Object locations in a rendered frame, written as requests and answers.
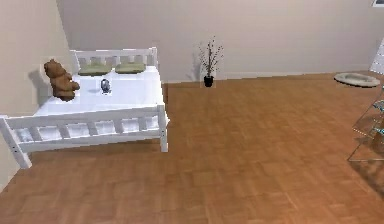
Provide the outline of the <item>white wooden bed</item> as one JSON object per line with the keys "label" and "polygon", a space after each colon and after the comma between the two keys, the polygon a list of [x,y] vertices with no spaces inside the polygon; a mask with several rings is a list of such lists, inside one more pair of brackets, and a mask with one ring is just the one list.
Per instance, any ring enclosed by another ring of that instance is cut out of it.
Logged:
{"label": "white wooden bed", "polygon": [[[32,166],[32,152],[154,138],[166,152],[169,118],[157,49],[73,50],[71,54],[73,79],[80,84],[73,100],[52,97],[32,116],[0,115],[0,134],[19,166]],[[115,67],[125,63],[143,63],[146,69],[137,74],[116,73]],[[96,64],[112,70],[102,76],[78,74],[82,67]],[[110,93],[102,93],[103,79],[110,82]]]}

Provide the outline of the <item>bare twig plant black pot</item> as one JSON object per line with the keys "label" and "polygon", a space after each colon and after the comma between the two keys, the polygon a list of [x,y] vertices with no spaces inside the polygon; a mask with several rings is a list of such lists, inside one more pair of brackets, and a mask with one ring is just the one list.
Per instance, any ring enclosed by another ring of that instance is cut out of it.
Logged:
{"label": "bare twig plant black pot", "polygon": [[212,87],[214,83],[213,73],[218,70],[219,60],[224,57],[223,50],[224,47],[219,45],[215,46],[215,36],[207,42],[206,45],[201,45],[199,47],[199,59],[201,69],[206,72],[203,77],[204,85],[206,87]]}

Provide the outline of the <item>green pillow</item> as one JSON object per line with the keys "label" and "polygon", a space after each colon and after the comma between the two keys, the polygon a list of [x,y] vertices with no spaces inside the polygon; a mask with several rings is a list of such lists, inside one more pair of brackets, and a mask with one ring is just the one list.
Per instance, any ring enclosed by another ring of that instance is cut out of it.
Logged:
{"label": "green pillow", "polygon": [[137,74],[146,69],[143,63],[125,63],[119,64],[115,67],[115,72],[118,74]]}
{"label": "green pillow", "polygon": [[86,65],[78,71],[78,74],[80,76],[102,76],[109,73],[111,70],[112,67],[107,65]]}

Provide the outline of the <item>brown teddy bear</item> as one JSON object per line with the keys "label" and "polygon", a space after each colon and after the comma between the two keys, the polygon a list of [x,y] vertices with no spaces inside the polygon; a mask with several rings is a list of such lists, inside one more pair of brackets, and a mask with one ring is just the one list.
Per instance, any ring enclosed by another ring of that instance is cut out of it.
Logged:
{"label": "brown teddy bear", "polygon": [[72,80],[72,75],[54,59],[44,64],[45,74],[50,80],[53,96],[62,101],[68,102],[75,98],[75,91],[80,85]]}

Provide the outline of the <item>glass shelf table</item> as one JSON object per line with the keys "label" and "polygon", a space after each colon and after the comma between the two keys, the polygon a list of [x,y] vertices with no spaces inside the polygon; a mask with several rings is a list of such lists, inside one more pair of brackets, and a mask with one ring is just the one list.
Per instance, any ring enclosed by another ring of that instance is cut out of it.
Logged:
{"label": "glass shelf table", "polygon": [[[352,130],[361,135],[358,145],[351,152],[347,160],[349,162],[384,162],[384,90],[382,90],[363,114],[352,126]],[[365,146],[374,152],[376,158],[354,158],[357,152]]]}

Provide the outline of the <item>white chest of drawers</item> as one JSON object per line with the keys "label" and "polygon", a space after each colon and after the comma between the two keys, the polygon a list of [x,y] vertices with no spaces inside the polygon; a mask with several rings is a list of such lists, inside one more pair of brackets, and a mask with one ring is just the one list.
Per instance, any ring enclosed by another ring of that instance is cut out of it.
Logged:
{"label": "white chest of drawers", "polygon": [[384,75],[384,38],[382,39],[373,62],[370,66],[372,72]]}

